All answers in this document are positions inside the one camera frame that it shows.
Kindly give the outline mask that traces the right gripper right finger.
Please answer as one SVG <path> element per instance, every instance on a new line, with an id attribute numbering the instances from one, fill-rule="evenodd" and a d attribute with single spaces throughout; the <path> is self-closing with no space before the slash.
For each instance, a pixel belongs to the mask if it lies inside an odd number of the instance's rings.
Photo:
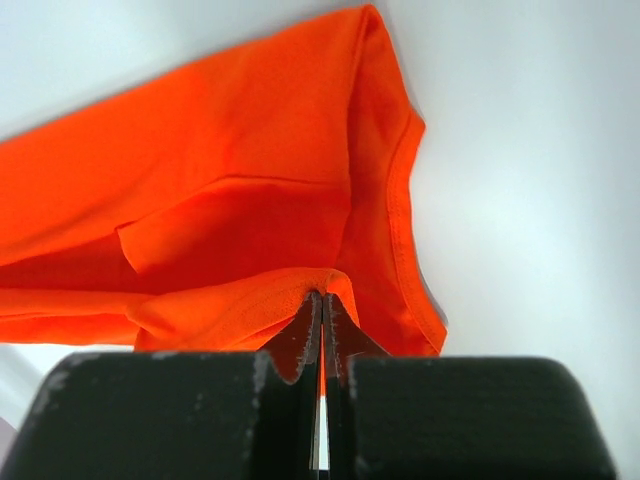
<path id="1" fill-rule="evenodd" d="M 350 362 L 389 353 L 367 335 L 336 294 L 323 299 L 322 345 L 330 479 L 391 479 L 388 471 L 369 471 L 358 459 L 354 413 L 350 397 Z"/>

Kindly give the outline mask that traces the orange t shirt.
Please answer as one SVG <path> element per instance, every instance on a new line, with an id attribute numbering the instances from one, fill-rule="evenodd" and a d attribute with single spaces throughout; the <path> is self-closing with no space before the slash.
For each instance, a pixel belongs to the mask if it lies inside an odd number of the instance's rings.
<path id="1" fill-rule="evenodd" d="M 371 5 L 198 59 L 1 145 L 1 338 L 256 350 L 310 291 L 432 356 L 423 120 Z"/>

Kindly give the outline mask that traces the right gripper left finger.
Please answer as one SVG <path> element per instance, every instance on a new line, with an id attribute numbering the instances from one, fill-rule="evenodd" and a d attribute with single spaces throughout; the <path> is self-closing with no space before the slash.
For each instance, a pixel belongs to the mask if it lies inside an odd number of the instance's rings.
<path id="1" fill-rule="evenodd" d="M 306 294 L 293 319 L 261 351 L 252 451 L 254 479 L 319 477 L 322 295 Z"/>

